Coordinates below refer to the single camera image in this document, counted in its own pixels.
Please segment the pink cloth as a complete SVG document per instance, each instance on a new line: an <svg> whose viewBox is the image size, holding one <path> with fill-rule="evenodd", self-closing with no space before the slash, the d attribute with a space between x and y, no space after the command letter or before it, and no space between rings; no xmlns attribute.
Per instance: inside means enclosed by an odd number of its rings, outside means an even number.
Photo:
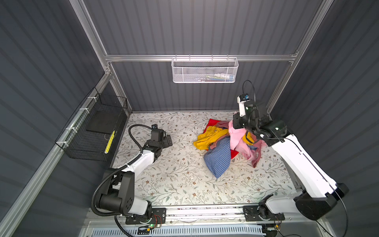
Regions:
<svg viewBox="0 0 379 237"><path fill-rule="evenodd" d="M267 144L262 140L257 140L256 136L244 128L235 129L233 120L228 124L230 135L230 149L242 154L255 168L262 158L262 150Z"/></svg>

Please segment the blue checkered cloth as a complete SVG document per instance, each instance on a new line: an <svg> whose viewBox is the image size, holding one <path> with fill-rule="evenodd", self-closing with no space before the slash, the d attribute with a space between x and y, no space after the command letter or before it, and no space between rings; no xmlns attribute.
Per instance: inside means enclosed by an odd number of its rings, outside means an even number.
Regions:
<svg viewBox="0 0 379 237"><path fill-rule="evenodd" d="M230 167L231 152L228 147L229 138L221 142L221 146L209 149L204 155L204 161L215 178L220 178Z"/></svg>

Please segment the maroon cloth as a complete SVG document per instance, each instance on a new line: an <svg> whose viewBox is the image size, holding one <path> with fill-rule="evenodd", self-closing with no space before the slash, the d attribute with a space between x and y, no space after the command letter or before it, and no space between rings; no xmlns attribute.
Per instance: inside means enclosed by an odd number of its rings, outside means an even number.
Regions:
<svg viewBox="0 0 379 237"><path fill-rule="evenodd" d="M227 140L229 138L229 145L228 145L228 147L229 147L229 149L230 149L230 137L228 136L228 137L225 137L225 138L221 138L220 140L218 140L216 143L214 143L214 144L212 144L211 146L210 146L210 148L209 149L215 149L215 148L217 148L218 146L221 146L221 142L223 141L223 140Z"/></svg>

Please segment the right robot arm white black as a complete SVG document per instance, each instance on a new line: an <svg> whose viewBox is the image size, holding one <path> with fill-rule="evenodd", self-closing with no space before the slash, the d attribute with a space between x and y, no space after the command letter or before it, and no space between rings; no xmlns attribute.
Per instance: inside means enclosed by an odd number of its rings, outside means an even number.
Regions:
<svg viewBox="0 0 379 237"><path fill-rule="evenodd" d="M347 185L337 183L320 168L285 122L261 113L259 104L247 94L239 96L237 103L239 112L233 116L233 128L243 128L264 141L289 165L303 186L295 194L263 198L257 208L262 220L272 220L283 213L300 213L309 220L318 220L348 194Z"/></svg>

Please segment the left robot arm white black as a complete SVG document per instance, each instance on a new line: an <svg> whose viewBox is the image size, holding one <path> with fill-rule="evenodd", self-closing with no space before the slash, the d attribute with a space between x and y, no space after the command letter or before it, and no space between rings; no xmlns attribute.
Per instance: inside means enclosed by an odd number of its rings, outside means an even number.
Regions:
<svg viewBox="0 0 379 237"><path fill-rule="evenodd" d="M151 131L151 138L144 146L141 146L131 133L131 129L138 126ZM98 216L124 215L149 220L153 213L152 204L135 196L135 178L157 161L162 150L173 143L171 136L156 124L150 127L143 124L132 125L128 134L140 149L140 153L122 167L105 173L104 179L91 198L91 210Z"/></svg>

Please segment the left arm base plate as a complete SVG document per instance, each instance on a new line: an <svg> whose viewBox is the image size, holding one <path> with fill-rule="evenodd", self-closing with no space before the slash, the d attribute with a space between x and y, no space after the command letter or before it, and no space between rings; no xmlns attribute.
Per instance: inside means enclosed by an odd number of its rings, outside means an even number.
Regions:
<svg viewBox="0 0 379 237"><path fill-rule="evenodd" d="M127 216L125 220L126 225L148 225L148 224L165 224L166 208L148 208L144 215L134 214Z"/></svg>

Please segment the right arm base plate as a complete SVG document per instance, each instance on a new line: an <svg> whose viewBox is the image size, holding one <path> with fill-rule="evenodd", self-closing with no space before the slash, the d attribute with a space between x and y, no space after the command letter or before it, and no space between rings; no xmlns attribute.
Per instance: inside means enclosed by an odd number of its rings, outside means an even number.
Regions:
<svg viewBox="0 0 379 237"><path fill-rule="evenodd" d="M253 221L284 221L283 213L273 214L268 208L260 205L246 205L242 208L245 220Z"/></svg>

